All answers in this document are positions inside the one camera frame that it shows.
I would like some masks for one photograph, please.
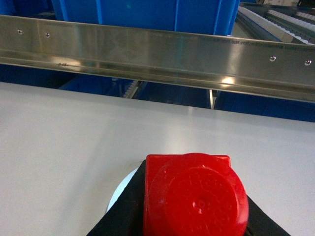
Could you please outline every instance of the white surface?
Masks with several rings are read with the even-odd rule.
[[[84,236],[150,153],[230,155],[248,195],[315,235],[315,124],[0,83],[0,235]]]

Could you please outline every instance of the conveyor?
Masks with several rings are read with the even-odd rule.
[[[275,11],[264,19],[245,7],[238,20],[253,38],[278,42],[3,15],[0,62],[315,101],[314,31],[290,22],[292,33]]]

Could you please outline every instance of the red plastic cap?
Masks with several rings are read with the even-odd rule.
[[[243,236],[248,215],[246,192],[228,156],[147,157],[145,236]]]

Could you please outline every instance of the blue container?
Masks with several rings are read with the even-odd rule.
[[[315,122],[315,103],[218,92],[215,109]]]
[[[52,0],[57,20],[231,34],[240,0]]]

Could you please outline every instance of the blue panel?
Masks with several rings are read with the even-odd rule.
[[[215,109],[315,122],[315,103],[219,92]]]
[[[47,0],[13,0],[18,16],[33,16],[49,11]]]
[[[219,0],[179,0],[177,31],[213,34]]]
[[[76,74],[0,64],[0,82],[57,89]]]
[[[61,2],[59,0],[52,0],[52,5],[54,7],[56,19],[59,21],[65,21],[66,18],[63,16]]]
[[[1,15],[15,14],[13,0],[0,0],[0,14]]]
[[[52,0],[57,20],[98,24],[95,0]]]
[[[98,24],[95,0],[64,0],[69,21]]]
[[[241,2],[256,3],[256,0],[241,0]]]
[[[179,0],[177,31],[229,34],[239,0]]]
[[[112,87],[112,78],[79,75],[59,89],[105,95]]]
[[[103,24],[174,30],[176,0],[102,0]]]

